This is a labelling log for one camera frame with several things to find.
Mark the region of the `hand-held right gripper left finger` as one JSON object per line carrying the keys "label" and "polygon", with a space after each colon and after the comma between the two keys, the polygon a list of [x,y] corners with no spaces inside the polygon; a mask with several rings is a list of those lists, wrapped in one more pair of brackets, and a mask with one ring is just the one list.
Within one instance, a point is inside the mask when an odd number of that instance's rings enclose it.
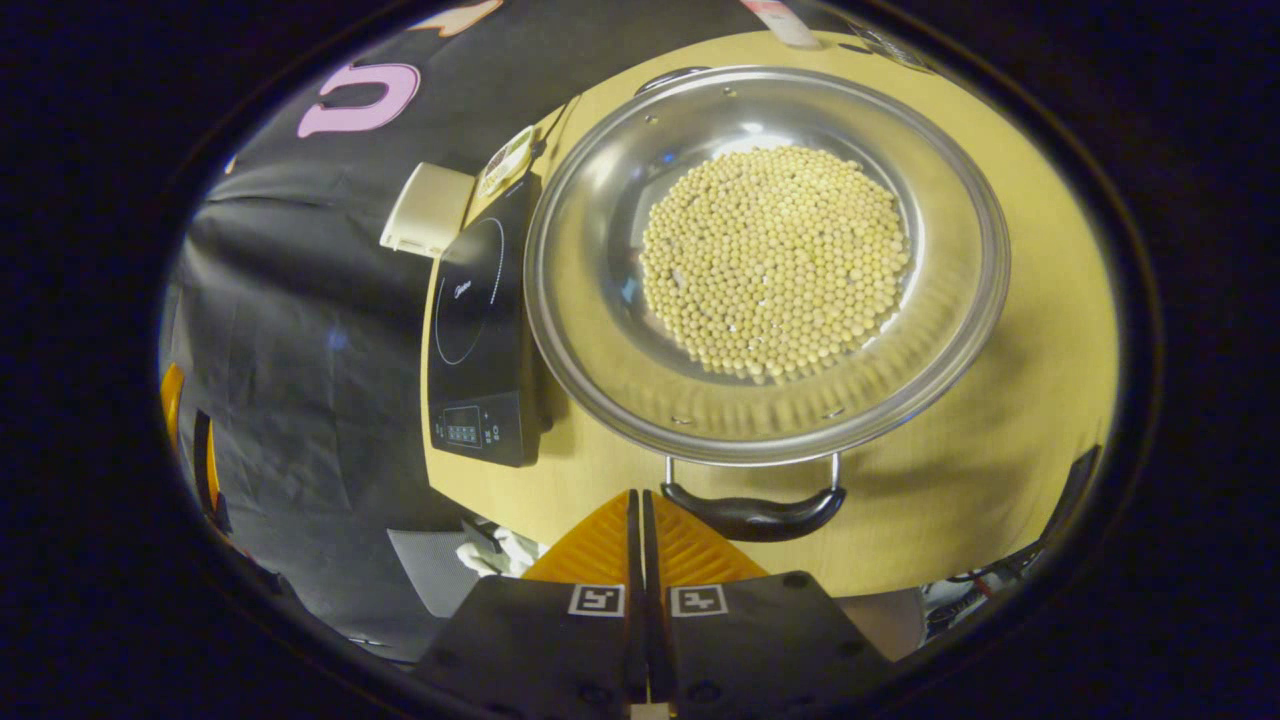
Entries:
{"label": "hand-held right gripper left finger", "polygon": [[646,700],[641,500],[626,491],[521,577],[480,579],[415,676],[502,719],[627,719]]}

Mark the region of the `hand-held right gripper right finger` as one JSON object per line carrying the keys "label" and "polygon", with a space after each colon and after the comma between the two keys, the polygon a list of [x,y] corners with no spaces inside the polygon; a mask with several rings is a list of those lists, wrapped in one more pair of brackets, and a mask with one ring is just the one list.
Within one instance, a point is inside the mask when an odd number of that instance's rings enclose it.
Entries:
{"label": "hand-held right gripper right finger", "polygon": [[806,571],[771,574],[643,496],[646,694],[669,719],[852,716],[892,662]]}

